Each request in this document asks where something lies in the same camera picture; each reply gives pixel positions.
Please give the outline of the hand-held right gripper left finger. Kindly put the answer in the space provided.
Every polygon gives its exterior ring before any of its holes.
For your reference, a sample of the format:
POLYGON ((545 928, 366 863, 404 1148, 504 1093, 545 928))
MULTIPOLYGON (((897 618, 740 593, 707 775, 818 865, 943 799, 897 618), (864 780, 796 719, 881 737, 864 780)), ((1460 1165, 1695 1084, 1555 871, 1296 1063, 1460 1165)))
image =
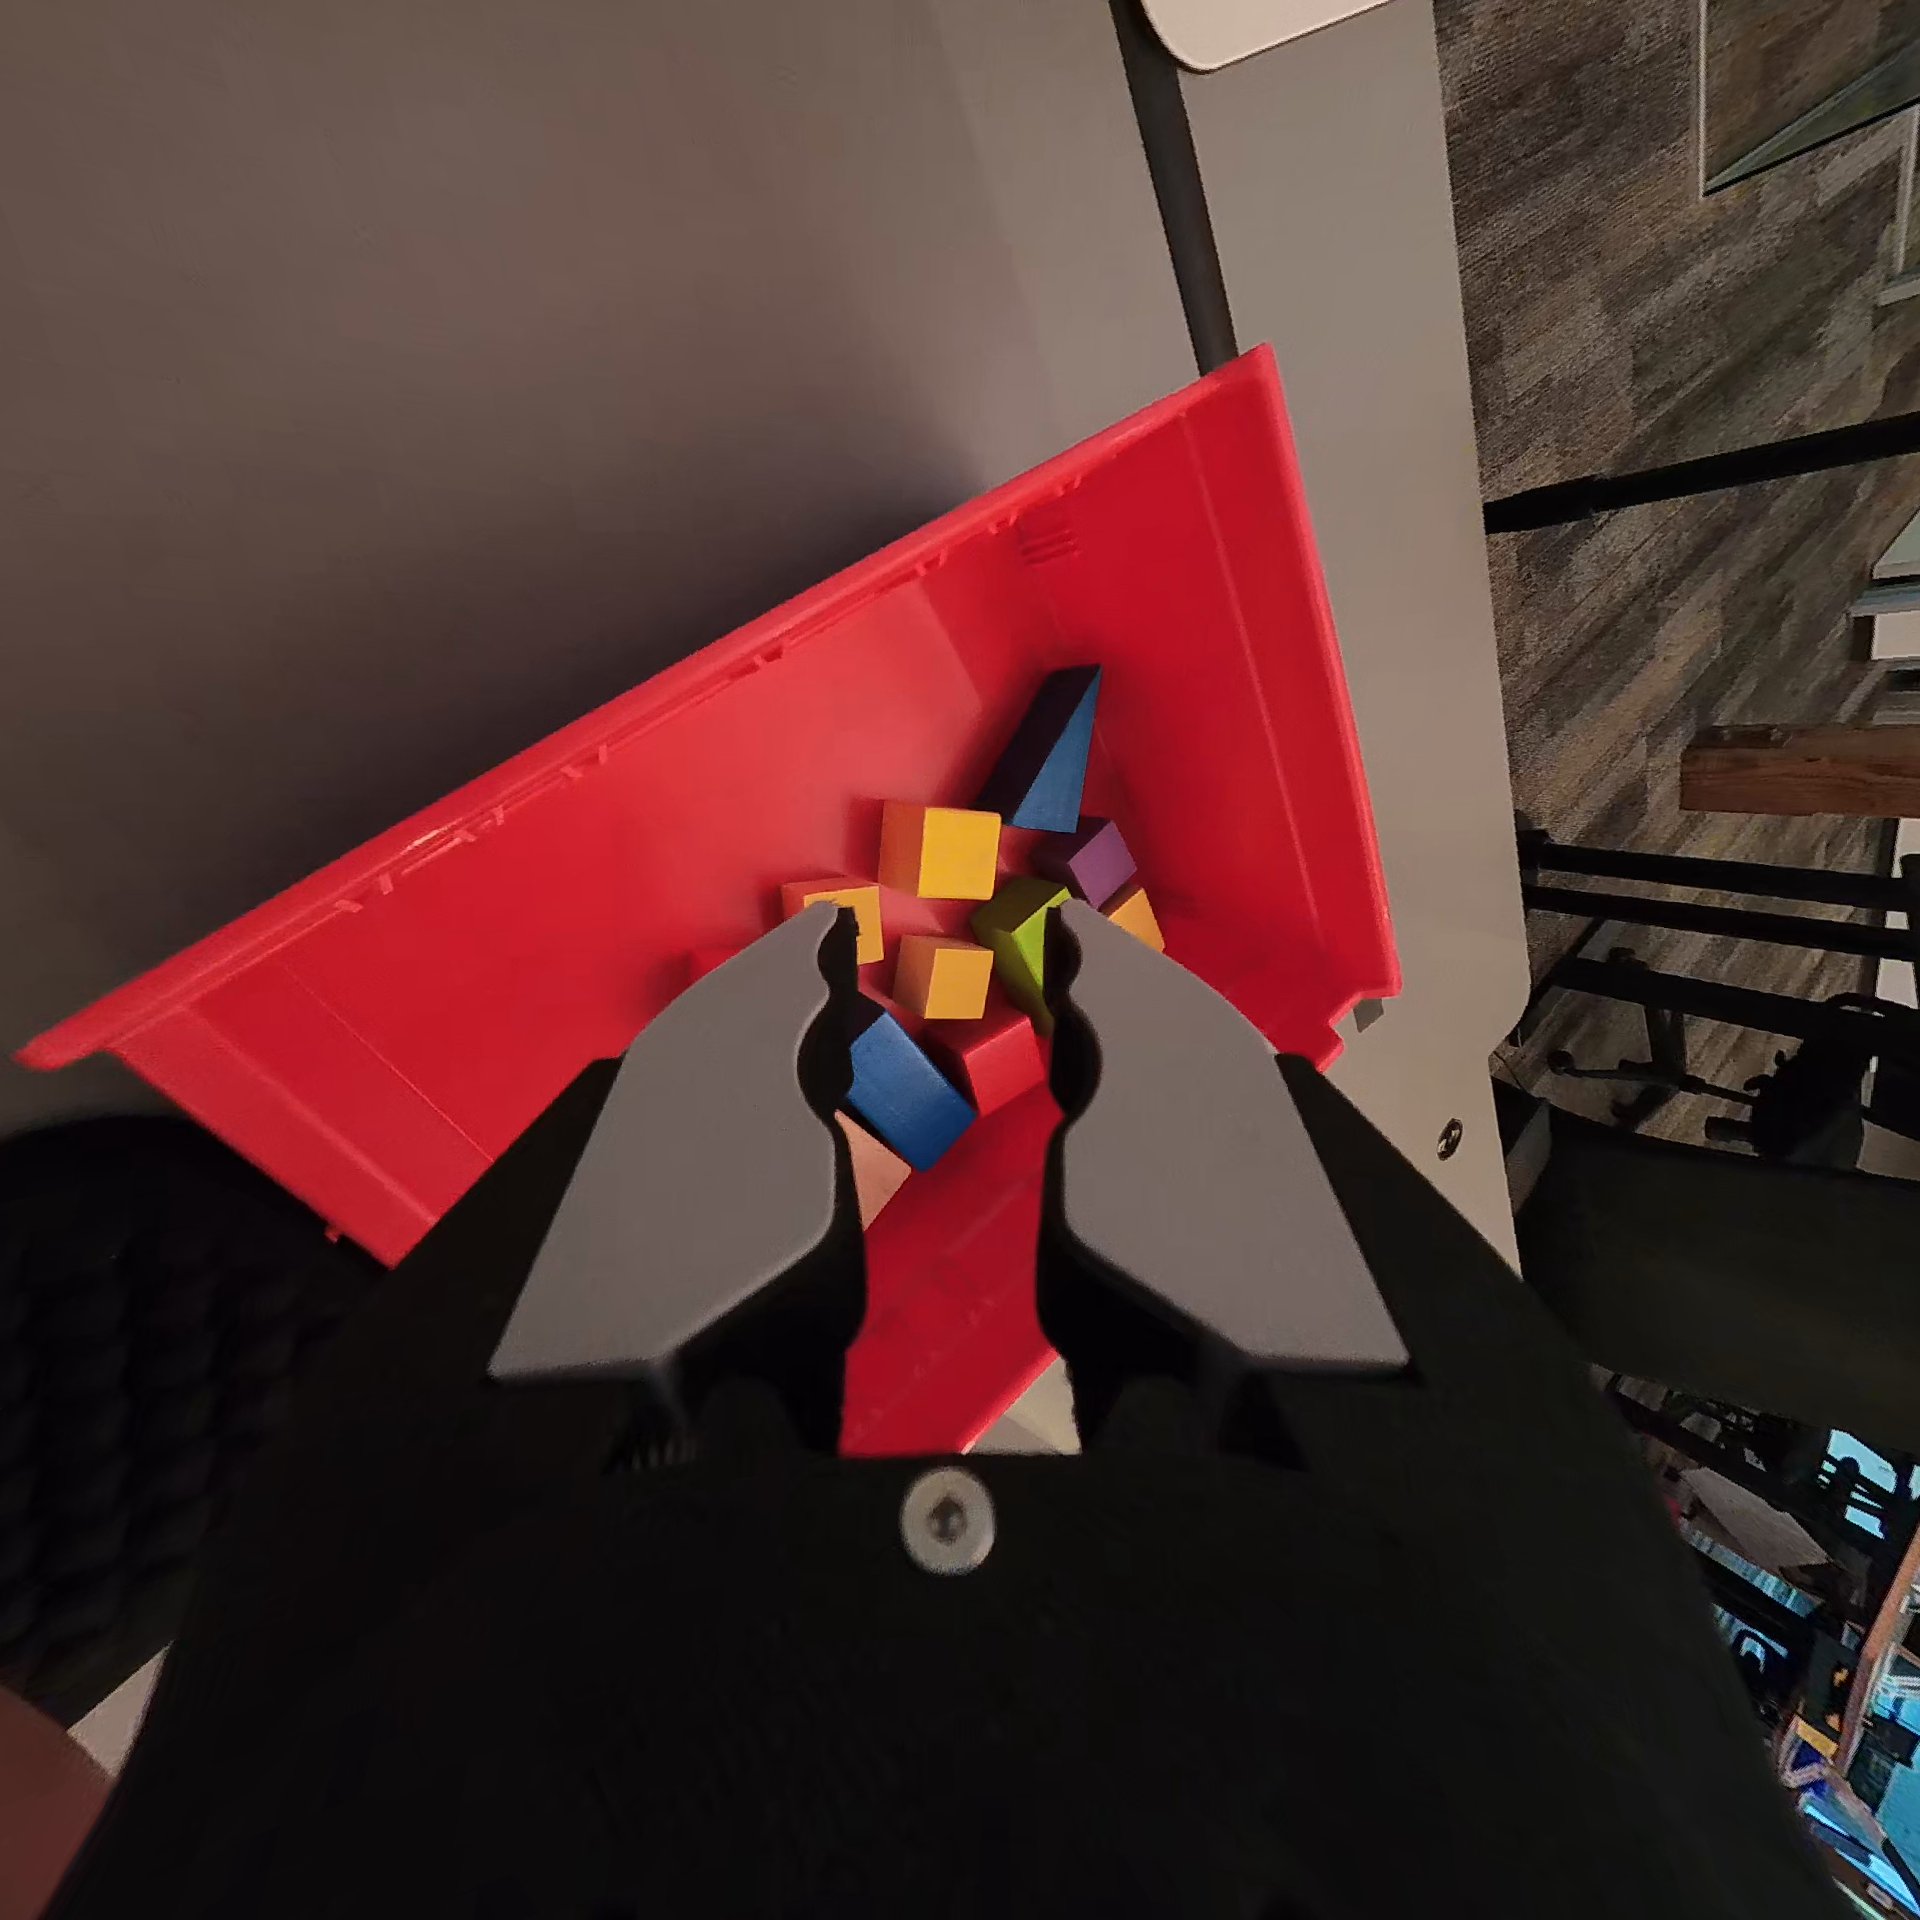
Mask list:
POLYGON ((848 1141, 857 920, 817 903, 627 1046, 495 1348, 495 1380, 844 1380, 867 1312, 848 1141))

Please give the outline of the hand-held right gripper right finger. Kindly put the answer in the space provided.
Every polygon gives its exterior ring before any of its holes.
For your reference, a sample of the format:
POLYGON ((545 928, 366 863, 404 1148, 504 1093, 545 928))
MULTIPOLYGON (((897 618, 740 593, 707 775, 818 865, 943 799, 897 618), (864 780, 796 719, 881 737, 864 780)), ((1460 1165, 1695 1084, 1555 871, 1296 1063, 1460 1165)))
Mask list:
POLYGON ((1231 1352, 1402 1373, 1409 1343, 1319 1158, 1281 1052, 1089 903, 1049 913, 1047 1218, 1068 1250, 1231 1352))

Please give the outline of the tan wooden block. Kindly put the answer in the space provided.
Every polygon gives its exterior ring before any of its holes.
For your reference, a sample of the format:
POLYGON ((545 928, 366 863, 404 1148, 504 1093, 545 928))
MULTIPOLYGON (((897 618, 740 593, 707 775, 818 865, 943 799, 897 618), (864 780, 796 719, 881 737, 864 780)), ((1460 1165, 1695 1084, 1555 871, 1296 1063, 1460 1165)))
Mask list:
POLYGON ((859 1228, 868 1232, 876 1218, 895 1202, 900 1188, 911 1182, 915 1169, 903 1156, 898 1156, 898 1151, 895 1151, 892 1145, 876 1137, 848 1111, 838 1111, 835 1121, 840 1125, 842 1135, 848 1143, 857 1221, 859 1228))

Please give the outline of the red wooden block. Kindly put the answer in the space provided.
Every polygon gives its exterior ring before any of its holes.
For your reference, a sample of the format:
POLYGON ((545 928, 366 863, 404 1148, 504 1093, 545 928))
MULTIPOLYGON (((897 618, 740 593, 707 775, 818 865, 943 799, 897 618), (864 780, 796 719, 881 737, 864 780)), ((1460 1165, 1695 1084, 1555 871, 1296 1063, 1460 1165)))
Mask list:
POLYGON ((1047 1048, 1017 1007, 970 1023, 955 1058, 979 1117, 1001 1113, 1047 1080, 1047 1048))

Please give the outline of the small blue wooden block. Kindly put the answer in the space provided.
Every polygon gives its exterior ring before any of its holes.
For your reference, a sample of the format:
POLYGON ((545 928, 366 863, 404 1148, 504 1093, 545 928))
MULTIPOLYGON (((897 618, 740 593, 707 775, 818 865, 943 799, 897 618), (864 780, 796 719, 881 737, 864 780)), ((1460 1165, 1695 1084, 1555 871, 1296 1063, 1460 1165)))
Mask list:
POLYGON ((859 997, 848 1023, 848 1109, 912 1169, 931 1169, 977 1121, 977 1105, 898 1016, 859 997))

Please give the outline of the red plastic bin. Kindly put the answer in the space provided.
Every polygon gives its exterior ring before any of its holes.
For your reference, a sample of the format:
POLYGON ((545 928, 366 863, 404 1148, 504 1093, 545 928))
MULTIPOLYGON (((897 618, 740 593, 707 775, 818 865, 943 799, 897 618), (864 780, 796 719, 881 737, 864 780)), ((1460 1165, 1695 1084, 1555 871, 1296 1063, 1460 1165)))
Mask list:
POLYGON ((35 1034, 110 1056, 385 1264, 590 1063, 958 805, 1100 665, 1087 799, 1169 956, 1319 1066, 1402 966, 1272 345, 670 665, 35 1034))

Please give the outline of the small green wooden block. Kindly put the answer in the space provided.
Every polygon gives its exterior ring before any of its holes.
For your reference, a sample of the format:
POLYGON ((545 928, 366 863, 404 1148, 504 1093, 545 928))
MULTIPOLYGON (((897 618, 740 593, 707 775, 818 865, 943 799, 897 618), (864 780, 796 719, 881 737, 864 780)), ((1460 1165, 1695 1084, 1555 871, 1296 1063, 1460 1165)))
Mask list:
POLYGON ((1034 1023, 1041 1038, 1055 1031, 1047 1006, 1047 922, 1073 898, 1071 886, 1038 874, 1016 874, 1000 884, 972 913, 977 944, 993 952, 1000 992, 1034 1023))

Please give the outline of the purple wooden block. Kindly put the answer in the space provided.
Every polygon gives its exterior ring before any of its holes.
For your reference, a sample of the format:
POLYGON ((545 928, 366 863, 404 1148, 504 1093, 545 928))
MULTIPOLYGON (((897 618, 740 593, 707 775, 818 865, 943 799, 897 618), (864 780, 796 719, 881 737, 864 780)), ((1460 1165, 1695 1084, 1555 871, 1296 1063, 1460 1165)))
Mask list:
POLYGON ((1121 826, 1100 815, 1082 815, 1068 832, 1049 832, 1035 846, 1035 868, 1094 910, 1104 910, 1132 881, 1137 857, 1121 826))

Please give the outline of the blue triangular wooden block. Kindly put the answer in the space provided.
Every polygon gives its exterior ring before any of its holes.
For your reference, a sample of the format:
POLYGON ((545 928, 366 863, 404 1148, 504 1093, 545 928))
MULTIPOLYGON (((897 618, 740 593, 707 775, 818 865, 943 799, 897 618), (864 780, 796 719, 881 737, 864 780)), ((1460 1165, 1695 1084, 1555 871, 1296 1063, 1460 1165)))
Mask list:
POLYGON ((1103 665, 1046 676, 1000 752, 972 808, 1023 832, 1073 832, 1082 818, 1103 665))

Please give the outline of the black office chair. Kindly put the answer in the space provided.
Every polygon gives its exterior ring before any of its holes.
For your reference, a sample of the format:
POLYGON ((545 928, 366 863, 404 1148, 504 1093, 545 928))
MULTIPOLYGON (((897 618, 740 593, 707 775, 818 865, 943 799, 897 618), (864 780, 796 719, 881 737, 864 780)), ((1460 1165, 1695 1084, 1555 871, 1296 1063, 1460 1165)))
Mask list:
POLYGON ((1625 1133, 1496 1084, 1520 1272, 1590 1362, 1918 1452, 1918 1186, 1625 1133))

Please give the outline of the black wrist rest pad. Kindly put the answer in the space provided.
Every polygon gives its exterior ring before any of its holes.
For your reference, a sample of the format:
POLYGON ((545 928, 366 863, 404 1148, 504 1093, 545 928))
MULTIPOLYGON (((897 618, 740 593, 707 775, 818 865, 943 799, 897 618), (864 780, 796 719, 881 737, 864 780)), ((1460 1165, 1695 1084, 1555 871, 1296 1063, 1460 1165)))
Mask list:
POLYGON ((3 1143, 3 1677, 60 1725, 178 1631, 207 1541, 390 1266, 196 1121, 3 1143))

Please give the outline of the person's leg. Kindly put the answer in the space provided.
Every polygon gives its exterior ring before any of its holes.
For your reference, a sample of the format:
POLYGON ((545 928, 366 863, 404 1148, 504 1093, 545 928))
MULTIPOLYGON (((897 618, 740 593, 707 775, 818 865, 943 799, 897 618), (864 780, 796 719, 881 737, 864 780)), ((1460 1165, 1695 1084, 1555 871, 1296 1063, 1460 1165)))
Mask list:
POLYGON ((67 1728, 3 1689, 3 1914, 38 1917, 106 1806, 112 1777, 67 1728))

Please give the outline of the white board stand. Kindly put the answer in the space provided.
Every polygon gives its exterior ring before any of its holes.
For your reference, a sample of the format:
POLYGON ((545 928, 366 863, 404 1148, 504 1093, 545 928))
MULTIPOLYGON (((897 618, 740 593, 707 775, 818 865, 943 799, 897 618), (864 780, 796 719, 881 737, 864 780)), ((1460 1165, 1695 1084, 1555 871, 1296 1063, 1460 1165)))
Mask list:
POLYGON ((1385 2, 1158 2, 1138 5, 1145 26, 1186 73, 1214 76, 1385 2))

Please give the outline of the glass railing panel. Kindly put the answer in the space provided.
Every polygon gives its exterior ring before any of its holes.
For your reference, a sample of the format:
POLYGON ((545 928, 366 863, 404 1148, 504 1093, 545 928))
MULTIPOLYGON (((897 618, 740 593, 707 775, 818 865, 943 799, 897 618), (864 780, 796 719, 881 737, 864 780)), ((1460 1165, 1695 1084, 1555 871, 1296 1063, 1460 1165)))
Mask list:
POLYGON ((1698 5, 1707 196, 1876 127, 1915 101, 1915 2, 1698 5))

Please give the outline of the black desk frame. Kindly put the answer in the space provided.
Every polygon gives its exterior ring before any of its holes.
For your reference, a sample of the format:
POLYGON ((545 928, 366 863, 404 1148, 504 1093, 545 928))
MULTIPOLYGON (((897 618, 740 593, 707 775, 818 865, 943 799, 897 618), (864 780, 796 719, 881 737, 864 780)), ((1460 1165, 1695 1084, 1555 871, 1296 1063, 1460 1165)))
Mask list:
POLYGON ((1510 1046, 1531 1041, 1563 997, 1639 1009, 1644 1056, 1579 1064, 1556 1048, 1548 1071, 1619 1088, 1617 1129, 1638 1133, 1675 1100, 1720 1104, 1703 1119, 1711 1145, 1762 1161, 1854 1165, 1867 1130, 1918 1141, 1918 1013, 1876 992, 1793 997, 1659 970, 1627 944, 1600 949, 1610 928, 1687 933, 1915 966, 1915 857, 1895 873, 1795 868, 1754 858, 1584 847, 1519 818, 1520 895, 1530 913, 1583 922, 1579 938, 1535 983, 1510 1046), (1738 1025, 1786 1039, 1739 1088, 1695 1069, 1691 1023, 1738 1025))

